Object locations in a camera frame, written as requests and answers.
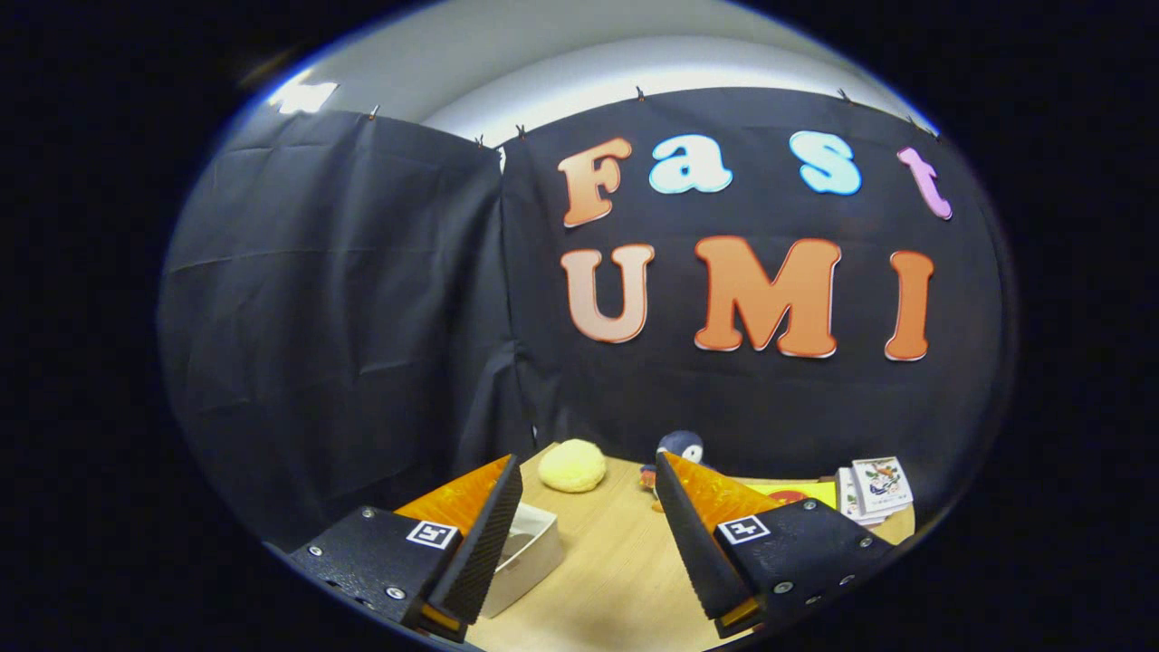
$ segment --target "stuffed toy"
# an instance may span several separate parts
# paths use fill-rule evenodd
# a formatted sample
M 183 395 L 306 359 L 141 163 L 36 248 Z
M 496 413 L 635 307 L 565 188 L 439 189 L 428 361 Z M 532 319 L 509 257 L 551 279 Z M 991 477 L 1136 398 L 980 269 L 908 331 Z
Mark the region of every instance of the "stuffed toy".
M 607 472 L 607 461 L 596 445 L 568 440 L 539 463 L 539 479 L 553 490 L 583 493 L 596 489 Z
M 680 457 L 700 464 L 701 467 L 708 467 L 704 463 L 705 457 L 705 442 L 700 439 L 700 435 L 693 433 L 692 431 L 673 431 L 663 437 L 659 440 L 659 445 L 656 447 L 656 453 L 671 453 L 672 455 L 679 455 Z M 664 508 L 659 504 L 659 497 L 656 496 L 656 466 L 644 464 L 640 468 L 640 486 L 651 490 L 653 497 L 656 501 L 653 503 L 653 511 L 663 512 Z

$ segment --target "yellow paper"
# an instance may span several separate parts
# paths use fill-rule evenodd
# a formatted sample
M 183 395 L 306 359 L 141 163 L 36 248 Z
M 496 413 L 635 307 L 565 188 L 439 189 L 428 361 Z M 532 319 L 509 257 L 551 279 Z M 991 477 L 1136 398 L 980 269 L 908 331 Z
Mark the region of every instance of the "yellow paper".
M 837 510 L 837 484 L 836 483 L 804 483 L 800 485 L 748 485 L 749 489 L 760 493 L 783 500 L 785 505 L 803 500 L 801 495 L 815 498 L 825 505 Z

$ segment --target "penguin plush toy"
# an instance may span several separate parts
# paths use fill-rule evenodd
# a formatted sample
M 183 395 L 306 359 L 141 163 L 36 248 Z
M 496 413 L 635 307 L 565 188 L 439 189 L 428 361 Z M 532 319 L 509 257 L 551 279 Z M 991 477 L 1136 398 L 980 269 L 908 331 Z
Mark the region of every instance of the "penguin plush toy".
M 700 439 L 700 435 L 693 433 L 692 431 L 673 431 L 663 439 L 659 440 L 659 446 L 656 447 L 656 453 L 671 453 L 672 455 L 679 455 L 680 457 L 695 462 L 702 467 L 708 467 L 705 464 L 705 442 Z M 640 468 L 640 486 L 649 489 L 653 496 L 656 498 L 656 503 L 653 504 L 653 510 L 656 512 L 663 512 L 663 507 L 659 505 L 659 497 L 656 496 L 656 466 L 644 464 Z

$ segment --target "orange letter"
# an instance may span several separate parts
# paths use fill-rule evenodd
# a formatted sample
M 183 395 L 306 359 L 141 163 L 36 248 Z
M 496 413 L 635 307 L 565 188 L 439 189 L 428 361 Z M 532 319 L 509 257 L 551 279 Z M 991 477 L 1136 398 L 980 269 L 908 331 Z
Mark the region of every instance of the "orange letter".
M 624 274 L 624 312 L 608 318 L 596 303 L 596 249 L 568 251 L 560 258 L 568 274 L 568 305 L 571 321 L 581 334 L 599 343 L 618 345 L 640 335 L 648 317 L 648 279 L 644 269 L 656 250 L 650 244 L 627 244 L 612 251 L 612 261 Z
M 612 212 L 612 200 L 599 196 L 599 186 L 614 192 L 620 186 L 620 166 L 615 160 L 599 161 L 598 167 L 595 163 L 607 156 L 626 159 L 629 155 L 632 145 L 624 138 L 613 138 L 560 161 L 556 169 L 568 181 L 570 202 L 568 212 L 563 214 L 563 226 L 580 226 Z
M 785 356 L 829 358 L 837 340 L 829 334 L 833 266 L 841 249 L 828 240 L 797 240 L 789 247 L 777 279 L 765 269 L 743 237 L 716 235 L 697 242 L 697 256 L 708 264 L 708 317 L 697 334 L 697 346 L 736 351 L 743 338 L 732 329 L 734 307 L 749 331 L 752 349 L 764 351 L 789 313 L 788 331 L 777 340 Z
M 913 362 L 926 357 L 926 301 L 934 261 L 917 251 L 894 251 L 889 264 L 897 270 L 897 325 L 885 343 L 885 358 Z

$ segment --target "light blue letter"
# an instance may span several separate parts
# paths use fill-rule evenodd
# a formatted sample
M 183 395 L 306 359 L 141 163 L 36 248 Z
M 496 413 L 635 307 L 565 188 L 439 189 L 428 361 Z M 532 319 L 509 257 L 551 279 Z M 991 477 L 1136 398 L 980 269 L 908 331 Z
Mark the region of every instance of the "light blue letter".
M 676 151 L 684 149 L 677 156 Z M 707 135 L 675 135 L 653 149 L 658 160 L 648 181 L 657 192 L 677 195 L 695 188 L 701 192 L 720 192 L 732 182 L 732 173 L 721 162 L 721 147 Z
M 801 178 L 815 192 L 852 195 L 861 189 L 861 173 L 853 164 L 853 148 L 832 133 L 797 131 L 789 149 L 804 161 Z

